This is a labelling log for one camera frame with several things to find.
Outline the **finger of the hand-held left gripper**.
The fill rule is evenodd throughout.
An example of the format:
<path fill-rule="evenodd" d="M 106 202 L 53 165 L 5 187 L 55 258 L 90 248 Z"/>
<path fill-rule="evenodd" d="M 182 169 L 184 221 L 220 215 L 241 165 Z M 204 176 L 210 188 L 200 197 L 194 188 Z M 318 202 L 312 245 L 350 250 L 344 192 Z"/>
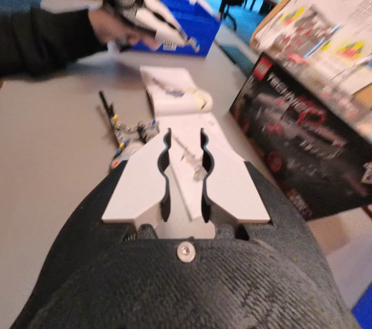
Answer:
<path fill-rule="evenodd" d="M 160 0 L 143 0 L 143 23 L 155 31 L 157 40 L 172 42 L 188 40 L 179 22 Z"/>
<path fill-rule="evenodd" d="M 190 46 L 195 53 L 200 51 L 196 38 L 189 37 L 171 11 L 137 10 L 135 19 L 139 24 L 152 30 L 160 44 L 174 43 L 180 47 Z"/>

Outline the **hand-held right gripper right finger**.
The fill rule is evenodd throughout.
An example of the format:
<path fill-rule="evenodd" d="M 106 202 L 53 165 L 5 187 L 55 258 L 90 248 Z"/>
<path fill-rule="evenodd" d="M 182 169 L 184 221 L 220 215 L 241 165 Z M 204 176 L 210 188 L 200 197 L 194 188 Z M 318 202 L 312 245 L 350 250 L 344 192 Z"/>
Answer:
<path fill-rule="evenodd" d="M 271 220 L 244 161 L 221 136 L 205 128 L 200 132 L 203 151 L 201 212 L 205 223 L 233 229 Z"/>

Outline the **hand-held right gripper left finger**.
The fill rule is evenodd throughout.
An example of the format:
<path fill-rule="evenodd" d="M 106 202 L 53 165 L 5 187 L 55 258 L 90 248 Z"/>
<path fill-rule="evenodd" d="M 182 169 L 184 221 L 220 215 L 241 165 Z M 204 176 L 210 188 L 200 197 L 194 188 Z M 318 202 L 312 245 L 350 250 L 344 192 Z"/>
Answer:
<path fill-rule="evenodd" d="M 169 178 L 171 129 L 158 133 L 126 162 L 102 215 L 103 223 L 149 224 L 167 222 L 171 211 Z"/>

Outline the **grey lego technic assembly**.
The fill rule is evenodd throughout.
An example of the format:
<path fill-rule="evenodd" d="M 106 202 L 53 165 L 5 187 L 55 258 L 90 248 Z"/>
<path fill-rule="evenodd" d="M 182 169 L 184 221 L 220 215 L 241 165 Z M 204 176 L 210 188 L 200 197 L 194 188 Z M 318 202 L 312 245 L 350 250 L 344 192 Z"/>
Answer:
<path fill-rule="evenodd" d="M 117 145 L 117 149 L 109 164 L 109 171 L 112 171 L 121 162 L 128 161 L 132 155 L 159 133 L 159 122 L 153 119 L 149 122 L 140 121 L 136 125 L 124 124 L 119 120 L 114 110 L 114 105 L 108 104 L 102 90 L 99 91 L 99 97 L 109 121 L 110 131 Z"/>

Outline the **person's left forearm black sleeve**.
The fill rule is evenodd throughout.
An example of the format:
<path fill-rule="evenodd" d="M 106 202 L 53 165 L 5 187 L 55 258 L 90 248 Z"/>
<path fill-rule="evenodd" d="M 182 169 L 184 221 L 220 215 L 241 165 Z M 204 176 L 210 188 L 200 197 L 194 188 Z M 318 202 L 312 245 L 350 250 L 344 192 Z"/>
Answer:
<path fill-rule="evenodd" d="M 33 8 L 1 13 L 1 78 L 45 76 L 107 49 L 95 36 L 88 10 L 51 13 Z"/>

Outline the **white lego instruction booklet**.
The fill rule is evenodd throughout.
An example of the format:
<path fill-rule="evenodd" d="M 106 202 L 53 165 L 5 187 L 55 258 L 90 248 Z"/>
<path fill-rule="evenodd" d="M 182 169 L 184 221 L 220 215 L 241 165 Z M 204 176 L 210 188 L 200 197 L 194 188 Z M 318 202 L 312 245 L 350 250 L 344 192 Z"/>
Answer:
<path fill-rule="evenodd" d="M 235 153 L 212 114 L 211 95 L 199 88 L 188 70 L 142 66 L 142 80 L 151 99 L 159 130 L 171 129 L 170 165 L 191 220 L 202 217 L 201 129 L 218 148 L 233 158 Z"/>

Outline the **black lego set box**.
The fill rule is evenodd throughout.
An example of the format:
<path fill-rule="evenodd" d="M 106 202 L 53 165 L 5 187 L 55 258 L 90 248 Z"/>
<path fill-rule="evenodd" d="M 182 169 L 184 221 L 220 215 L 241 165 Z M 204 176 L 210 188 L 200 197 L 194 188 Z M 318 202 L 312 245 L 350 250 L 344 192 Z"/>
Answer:
<path fill-rule="evenodd" d="M 306 220 L 371 206 L 372 0 L 281 0 L 230 113 Z"/>

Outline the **person's left hand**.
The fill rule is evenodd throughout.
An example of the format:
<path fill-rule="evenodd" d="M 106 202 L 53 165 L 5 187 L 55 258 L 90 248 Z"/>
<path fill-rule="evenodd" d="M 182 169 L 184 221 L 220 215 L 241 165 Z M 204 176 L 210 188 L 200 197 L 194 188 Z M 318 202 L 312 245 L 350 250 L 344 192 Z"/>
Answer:
<path fill-rule="evenodd" d="M 88 11 L 88 18 L 96 38 L 104 45 L 119 42 L 133 46 L 141 42 L 154 49 L 160 46 L 160 43 L 146 34 L 144 30 L 134 28 L 103 8 Z"/>

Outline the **blue plastic bin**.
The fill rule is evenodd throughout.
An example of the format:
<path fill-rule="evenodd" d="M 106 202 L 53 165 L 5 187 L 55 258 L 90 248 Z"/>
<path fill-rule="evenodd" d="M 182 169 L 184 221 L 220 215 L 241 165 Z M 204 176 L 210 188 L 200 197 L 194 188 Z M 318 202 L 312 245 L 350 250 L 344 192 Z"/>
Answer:
<path fill-rule="evenodd" d="M 191 3 L 189 0 L 160 1 L 168 7 L 185 33 L 191 39 L 196 40 L 197 49 L 195 50 L 191 45 L 181 46 L 167 40 L 157 50 L 151 50 L 141 42 L 133 46 L 131 50 L 205 58 L 220 28 L 220 21 L 198 1 L 195 3 Z"/>

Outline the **blue object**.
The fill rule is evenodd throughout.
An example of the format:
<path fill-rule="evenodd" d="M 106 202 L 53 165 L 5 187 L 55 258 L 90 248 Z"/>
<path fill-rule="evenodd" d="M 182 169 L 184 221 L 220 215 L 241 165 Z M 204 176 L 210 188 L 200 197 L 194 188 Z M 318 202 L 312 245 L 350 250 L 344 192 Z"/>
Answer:
<path fill-rule="evenodd" d="M 355 304 L 352 313 L 361 328 L 372 328 L 372 283 L 370 283 Z"/>

